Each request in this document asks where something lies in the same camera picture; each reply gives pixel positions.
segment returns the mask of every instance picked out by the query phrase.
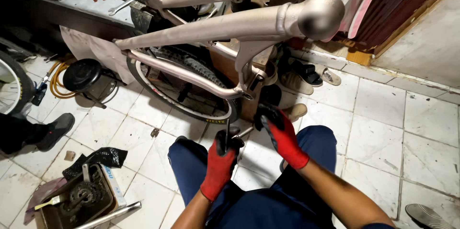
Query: white tile floor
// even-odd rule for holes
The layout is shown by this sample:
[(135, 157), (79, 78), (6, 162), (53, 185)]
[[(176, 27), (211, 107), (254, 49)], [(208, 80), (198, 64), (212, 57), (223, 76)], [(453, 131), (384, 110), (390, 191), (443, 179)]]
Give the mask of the white tile floor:
[[(33, 80), (49, 68), (39, 60), (26, 65)], [(283, 91), (280, 107), (294, 103), (308, 107), (308, 114), (294, 123), (296, 131), (310, 125), (330, 127), (338, 141), (335, 173), (371, 197), (400, 228), (417, 228), (404, 211), (410, 203), (427, 205), (460, 228), (459, 107), (337, 74), (342, 85), (325, 83), (311, 96)], [(100, 94), (107, 83), (102, 81), (95, 91)], [(123, 168), (114, 169), (114, 174), (127, 202), (143, 201), (140, 211), (106, 228), (171, 227), (184, 203), (167, 160), (169, 146), (184, 135), (208, 149), (223, 126), (171, 110), (137, 83), (120, 87), (107, 106), (100, 109), (83, 97), (60, 100), (48, 91), (43, 103), (31, 109), (31, 122), (48, 123), (72, 112), (75, 126), (49, 152), (27, 148), (12, 156), (0, 155), (0, 229), (36, 228), (35, 222), (22, 225), (32, 192), (72, 165), (64, 160), (67, 150), (79, 156), (103, 146), (128, 150)], [(237, 124), (242, 129), (250, 126), (243, 120)], [(161, 131), (152, 138), (155, 128)], [(265, 131), (251, 132), (244, 141), (233, 181), (244, 190), (269, 187), (280, 175), (281, 157)]]

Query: bicycle frame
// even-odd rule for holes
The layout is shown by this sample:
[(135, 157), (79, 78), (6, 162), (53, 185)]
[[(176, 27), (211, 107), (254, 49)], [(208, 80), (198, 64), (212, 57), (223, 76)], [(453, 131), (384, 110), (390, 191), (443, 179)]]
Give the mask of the bicycle frame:
[[(168, 8), (225, 1), (230, 0), (145, 0), (147, 6), (158, 10), (163, 18), (170, 20), (176, 26), (133, 38), (116, 40), (115, 44), (121, 50), (125, 50), (128, 57), (202, 87), (218, 97), (234, 99), (244, 96), (251, 100), (256, 98), (255, 91), (259, 84), (262, 84), (260, 82), (267, 78), (264, 71), (253, 67), (253, 57), (268, 47), (292, 37), (329, 38), (337, 32), (345, 13), (341, 0), (305, 0), (302, 3), (285, 3), (191, 23), (187, 23), (168, 10)], [(229, 38), (239, 40), (238, 52), (217, 42)], [(235, 61), (238, 85), (232, 89), (224, 89), (191, 71), (133, 50), (189, 43), (200, 43)]]

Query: bicycle wheel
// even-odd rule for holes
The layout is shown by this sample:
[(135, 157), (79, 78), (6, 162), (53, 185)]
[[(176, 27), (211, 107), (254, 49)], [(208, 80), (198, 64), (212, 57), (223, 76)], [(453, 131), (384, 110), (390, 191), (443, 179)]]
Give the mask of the bicycle wheel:
[(0, 113), (19, 113), (33, 96), (34, 86), (24, 69), (0, 51)]
[[(190, 45), (150, 48), (155, 57), (169, 61), (209, 79), (222, 88), (232, 88), (224, 75), (209, 67), (197, 55), (201, 49)], [(241, 113), (240, 99), (226, 100), (173, 75), (127, 58), (128, 68), (141, 85), (170, 107), (195, 119), (209, 123), (233, 122)]]

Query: work glove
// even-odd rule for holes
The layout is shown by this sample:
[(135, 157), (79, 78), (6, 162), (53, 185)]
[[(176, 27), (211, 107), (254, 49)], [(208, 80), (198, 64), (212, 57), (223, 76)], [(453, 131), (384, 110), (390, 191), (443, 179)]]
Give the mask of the work glove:
[(229, 138), (225, 145), (226, 130), (217, 132), (213, 145), (207, 155), (206, 177), (200, 186), (201, 193), (210, 201), (215, 201), (217, 196), (230, 180), (240, 148), (244, 146), (243, 141), (234, 135), (240, 132), (238, 127), (230, 127)]
[(282, 110), (273, 105), (259, 104), (254, 121), (257, 130), (262, 127), (267, 130), (273, 147), (291, 167), (298, 170), (307, 165), (310, 157), (297, 143), (294, 127)]

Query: white rim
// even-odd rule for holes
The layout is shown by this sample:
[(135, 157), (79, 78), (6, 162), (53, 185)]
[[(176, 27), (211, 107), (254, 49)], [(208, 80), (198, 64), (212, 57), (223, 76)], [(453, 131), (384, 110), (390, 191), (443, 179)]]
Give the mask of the white rim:
[(7, 65), (2, 59), (0, 59), (0, 65), (3, 65), (4, 67), (7, 68), (7, 70), (13, 75), (14, 80), (16, 81), (16, 84), (18, 85), (16, 100), (14, 101), (14, 103), (11, 104), (10, 108), (6, 112), (3, 113), (3, 114), (8, 114), (16, 107), (17, 103), (19, 102), (21, 98), (21, 82), (19, 81), (19, 78), (17, 77), (16, 73), (14, 73), (13, 69), (9, 65)]
[(197, 112), (195, 110), (192, 110), (190, 108), (187, 108), (186, 106), (176, 102), (175, 100), (171, 99), (168, 95), (162, 93), (161, 90), (159, 90), (156, 86), (154, 86), (143, 74), (142, 70), (141, 70), (141, 62), (140, 61), (137, 61), (135, 59), (131, 59), (131, 61), (136, 61), (136, 70), (138, 72), (138, 74), (140, 75), (140, 77), (142, 78), (142, 80), (147, 84), (149, 85), (150, 88), (152, 88), (152, 90), (157, 93), (158, 95), (160, 95), (161, 97), (165, 98), (168, 102), (174, 104), (175, 106), (179, 107), (180, 109), (183, 109), (189, 113), (192, 113), (194, 115), (197, 115), (197, 116), (200, 116), (202, 118), (205, 118), (208, 120), (208, 122), (217, 122), (216, 119), (218, 120), (226, 120), (230, 117), (231, 115), (231, 108), (230, 108), (230, 105), (228, 103), (227, 100), (225, 100), (225, 102), (227, 103), (228, 105), (228, 109), (229, 111), (225, 114), (225, 115), (222, 115), (222, 116), (210, 116), (210, 115), (205, 115), (203, 113), (200, 113), (200, 112)]

